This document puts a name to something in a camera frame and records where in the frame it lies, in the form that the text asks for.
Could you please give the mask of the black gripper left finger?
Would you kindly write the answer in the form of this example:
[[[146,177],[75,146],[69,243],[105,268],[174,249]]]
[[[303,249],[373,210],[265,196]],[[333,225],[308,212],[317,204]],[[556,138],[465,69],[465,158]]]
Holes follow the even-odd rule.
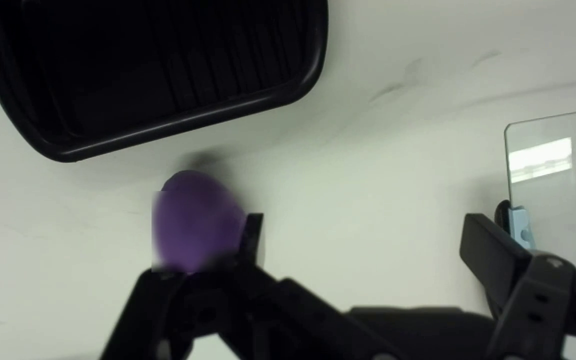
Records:
[[[243,241],[238,247],[238,257],[245,262],[257,264],[259,262],[259,251],[262,243],[262,225],[265,217],[262,214],[248,214],[243,230]]]

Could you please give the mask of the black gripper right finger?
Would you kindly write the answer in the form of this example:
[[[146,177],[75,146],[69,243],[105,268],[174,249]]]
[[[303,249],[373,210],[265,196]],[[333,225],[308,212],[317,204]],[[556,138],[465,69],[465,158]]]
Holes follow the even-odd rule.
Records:
[[[516,283],[527,272],[533,254],[485,214],[467,214],[460,258],[482,285],[494,318],[511,300]]]

